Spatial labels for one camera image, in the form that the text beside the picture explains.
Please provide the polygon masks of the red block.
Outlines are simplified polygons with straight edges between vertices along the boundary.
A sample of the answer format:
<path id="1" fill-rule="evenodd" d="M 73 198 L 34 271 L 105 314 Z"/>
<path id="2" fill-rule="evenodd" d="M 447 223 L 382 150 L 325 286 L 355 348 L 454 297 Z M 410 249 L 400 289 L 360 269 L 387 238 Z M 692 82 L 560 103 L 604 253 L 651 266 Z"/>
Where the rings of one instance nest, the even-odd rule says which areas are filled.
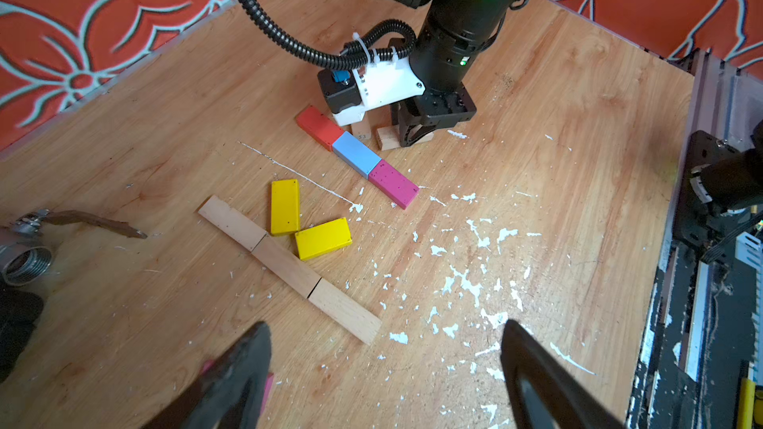
<path id="1" fill-rule="evenodd" d="M 301 111 L 295 121 L 302 130 L 330 152 L 345 133 L 342 127 L 312 105 Z"/>

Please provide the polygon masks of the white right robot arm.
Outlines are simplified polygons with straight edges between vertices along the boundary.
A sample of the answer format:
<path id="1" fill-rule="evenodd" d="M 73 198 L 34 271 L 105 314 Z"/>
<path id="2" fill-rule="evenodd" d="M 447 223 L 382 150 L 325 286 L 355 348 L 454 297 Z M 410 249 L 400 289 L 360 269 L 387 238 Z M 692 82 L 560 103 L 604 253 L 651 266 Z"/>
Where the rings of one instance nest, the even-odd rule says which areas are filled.
<path id="1" fill-rule="evenodd" d="M 506 16 L 529 0 L 393 0 L 410 8 L 426 6 L 418 35 L 389 23 L 365 35 L 359 50 L 369 52 L 381 37 L 398 33 L 387 51 L 371 58 L 407 58 L 424 92 L 391 105 L 399 141 L 409 147 L 438 129 L 470 120 L 477 111 L 464 79 L 478 57 L 497 40 Z"/>

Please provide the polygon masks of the blue block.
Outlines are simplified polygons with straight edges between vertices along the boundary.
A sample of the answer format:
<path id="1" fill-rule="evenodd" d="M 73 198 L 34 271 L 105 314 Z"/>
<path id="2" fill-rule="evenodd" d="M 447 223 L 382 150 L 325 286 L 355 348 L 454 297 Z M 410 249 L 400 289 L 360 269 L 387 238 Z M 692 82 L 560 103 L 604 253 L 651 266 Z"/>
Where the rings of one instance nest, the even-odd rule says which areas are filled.
<path id="1" fill-rule="evenodd" d="M 365 179 L 381 162 L 381 157 L 351 133 L 345 131 L 332 145 L 333 152 Z"/>

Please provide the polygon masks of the pale wooden block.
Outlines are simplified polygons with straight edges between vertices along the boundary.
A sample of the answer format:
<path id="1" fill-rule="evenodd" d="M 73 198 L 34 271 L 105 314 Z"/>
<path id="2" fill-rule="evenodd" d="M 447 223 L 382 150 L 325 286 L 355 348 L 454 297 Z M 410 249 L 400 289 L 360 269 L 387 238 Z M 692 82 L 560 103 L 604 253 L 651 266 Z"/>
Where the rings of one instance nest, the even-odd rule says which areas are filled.
<path id="1" fill-rule="evenodd" d="M 360 141 L 367 142 L 373 138 L 373 130 L 369 117 L 365 116 L 363 120 L 350 125 L 351 133 Z"/>

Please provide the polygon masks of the yellow block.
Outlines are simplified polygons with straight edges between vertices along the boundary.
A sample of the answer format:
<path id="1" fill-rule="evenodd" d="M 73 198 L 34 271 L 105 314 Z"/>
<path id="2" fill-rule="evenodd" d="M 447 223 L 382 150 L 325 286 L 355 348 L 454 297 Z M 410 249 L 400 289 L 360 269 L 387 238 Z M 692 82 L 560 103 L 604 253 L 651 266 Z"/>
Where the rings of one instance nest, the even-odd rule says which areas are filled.
<path id="1" fill-rule="evenodd" d="M 270 210 L 270 233 L 273 236 L 287 236 L 300 231 L 300 188 L 296 179 L 271 183 Z"/>
<path id="2" fill-rule="evenodd" d="M 295 240 L 301 260 L 310 260 L 353 243 L 352 233 L 345 218 L 337 218 L 307 230 L 296 232 Z"/>

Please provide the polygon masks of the natural wooden block angled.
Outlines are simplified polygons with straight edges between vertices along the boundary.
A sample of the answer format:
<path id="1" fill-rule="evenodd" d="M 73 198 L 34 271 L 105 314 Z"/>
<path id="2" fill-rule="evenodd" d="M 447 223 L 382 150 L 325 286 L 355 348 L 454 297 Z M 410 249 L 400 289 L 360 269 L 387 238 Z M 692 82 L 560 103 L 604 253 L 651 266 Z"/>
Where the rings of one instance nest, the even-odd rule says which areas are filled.
<path id="1" fill-rule="evenodd" d="M 308 300 L 365 345 L 371 345 L 381 320 L 325 279 L 321 279 Z"/>

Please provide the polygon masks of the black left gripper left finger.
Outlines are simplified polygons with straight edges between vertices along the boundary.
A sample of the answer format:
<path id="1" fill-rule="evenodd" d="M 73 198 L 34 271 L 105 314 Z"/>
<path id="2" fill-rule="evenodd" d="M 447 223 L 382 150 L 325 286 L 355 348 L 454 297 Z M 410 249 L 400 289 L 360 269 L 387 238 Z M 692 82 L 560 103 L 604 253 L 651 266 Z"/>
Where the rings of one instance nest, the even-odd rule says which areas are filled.
<path id="1" fill-rule="evenodd" d="M 259 321 L 144 426 L 256 428 L 271 357 L 271 332 Z"/>

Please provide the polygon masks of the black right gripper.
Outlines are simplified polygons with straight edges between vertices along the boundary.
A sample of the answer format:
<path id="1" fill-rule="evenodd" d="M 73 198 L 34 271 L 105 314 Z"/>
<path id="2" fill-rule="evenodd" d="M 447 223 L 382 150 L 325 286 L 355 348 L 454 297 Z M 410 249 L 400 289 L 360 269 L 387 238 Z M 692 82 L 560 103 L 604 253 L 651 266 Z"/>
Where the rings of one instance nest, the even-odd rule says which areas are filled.
<path id="1" fill-rule="evenodd" d="M 391 104 L 391 122 L 397 127 L 399 143 L 409 147 L 438 129 L 450 129 L 472 119 L 477 107 L 465 85 L 456 91 L 425 91 Z"/>

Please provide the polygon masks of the engraved wooden block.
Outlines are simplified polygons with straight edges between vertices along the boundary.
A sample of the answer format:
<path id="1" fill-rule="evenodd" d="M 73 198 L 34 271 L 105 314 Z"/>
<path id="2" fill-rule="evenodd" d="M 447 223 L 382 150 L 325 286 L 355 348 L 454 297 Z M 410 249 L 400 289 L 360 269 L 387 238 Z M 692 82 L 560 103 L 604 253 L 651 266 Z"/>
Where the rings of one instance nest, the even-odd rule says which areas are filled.
<path id="1" fill-rule="evenodd" d="M 401 148 L 399 127 L 395 125 L 376 128 L 374 136 L 381 151 L 390 151 Z"/>

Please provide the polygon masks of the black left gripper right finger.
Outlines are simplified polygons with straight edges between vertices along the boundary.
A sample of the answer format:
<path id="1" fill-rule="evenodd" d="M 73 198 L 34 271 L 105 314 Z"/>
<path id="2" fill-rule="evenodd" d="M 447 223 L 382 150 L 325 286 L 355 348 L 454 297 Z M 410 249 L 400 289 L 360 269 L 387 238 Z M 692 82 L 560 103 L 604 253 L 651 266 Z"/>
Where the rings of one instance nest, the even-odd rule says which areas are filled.
<path id="1" fill-rule="evenodd" d="M 504 326 L 501 365 L 516 427 L 623 426 L 515 320 Z"/>

